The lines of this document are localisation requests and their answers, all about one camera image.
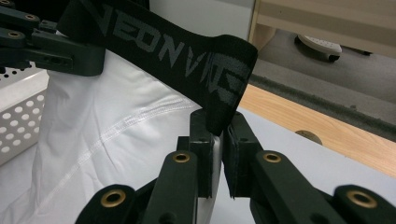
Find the white wall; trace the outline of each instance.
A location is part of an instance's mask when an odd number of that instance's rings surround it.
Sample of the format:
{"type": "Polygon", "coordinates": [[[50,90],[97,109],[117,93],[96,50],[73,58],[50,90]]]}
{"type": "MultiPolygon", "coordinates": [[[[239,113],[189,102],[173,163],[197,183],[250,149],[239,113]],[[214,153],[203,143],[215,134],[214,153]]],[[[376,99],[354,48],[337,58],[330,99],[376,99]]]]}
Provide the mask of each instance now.
{"type": "Polygon", "coordinates": [[[150,0],[150,10],[199,35],[248,40],[254,0],[150,0]]]}

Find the perforated basket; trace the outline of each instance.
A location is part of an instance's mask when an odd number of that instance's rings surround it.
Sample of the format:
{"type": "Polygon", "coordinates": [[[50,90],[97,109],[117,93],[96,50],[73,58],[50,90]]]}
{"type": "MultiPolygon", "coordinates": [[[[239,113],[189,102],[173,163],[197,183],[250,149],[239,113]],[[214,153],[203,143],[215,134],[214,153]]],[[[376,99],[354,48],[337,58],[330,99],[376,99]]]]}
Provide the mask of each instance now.
{"type": "Polygon", "coordinates": [[[0,165],[37,142],[48,79],[33,64],[0,75],[0,165]]]}

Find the black strap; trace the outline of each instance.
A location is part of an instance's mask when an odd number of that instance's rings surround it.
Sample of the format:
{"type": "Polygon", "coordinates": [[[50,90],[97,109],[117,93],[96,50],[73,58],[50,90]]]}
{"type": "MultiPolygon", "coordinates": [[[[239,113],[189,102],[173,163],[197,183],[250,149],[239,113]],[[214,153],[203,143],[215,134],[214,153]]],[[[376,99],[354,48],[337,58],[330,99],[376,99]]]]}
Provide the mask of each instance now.
{"type": "Polygon", "coordinates": [[[57,28],[192,99],[206,110],[206,128],[215,135],[230,123],[257,59],[245,40],[193,34],[127,0],[71,0],[57,28]]]}

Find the white fabric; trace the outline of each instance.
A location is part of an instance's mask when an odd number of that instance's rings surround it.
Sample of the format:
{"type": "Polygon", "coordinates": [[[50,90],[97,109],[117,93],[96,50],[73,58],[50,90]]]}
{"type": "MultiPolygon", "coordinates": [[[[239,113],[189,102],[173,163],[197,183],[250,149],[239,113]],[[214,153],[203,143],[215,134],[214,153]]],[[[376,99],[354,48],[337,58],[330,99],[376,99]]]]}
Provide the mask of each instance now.
{"type": "MultiPolygon", "coordinates": [[[[74,223],[99,189],[141,188],[158,176],[177,137],[189,135],[199,108],[110,51],[101,76],[49,72],[31,187],[0,211],[0,223],[74,223]]],[[[199,200],[199,223],[208,222],[213,203],[199,200]]]]}

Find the gray floor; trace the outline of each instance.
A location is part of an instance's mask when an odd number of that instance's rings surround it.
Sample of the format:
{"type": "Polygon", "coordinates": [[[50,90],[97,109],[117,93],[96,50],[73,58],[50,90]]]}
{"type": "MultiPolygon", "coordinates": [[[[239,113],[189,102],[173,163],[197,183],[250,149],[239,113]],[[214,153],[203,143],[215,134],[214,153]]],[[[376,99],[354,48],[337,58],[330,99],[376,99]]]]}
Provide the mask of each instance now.
{"type": "Polygon", "coordinates": [[[276,31],[259,53],[252,84],[395,141],[396,59],[342,47],[329,63],[328,55],[295,45],[295,36],[276,31]]]}

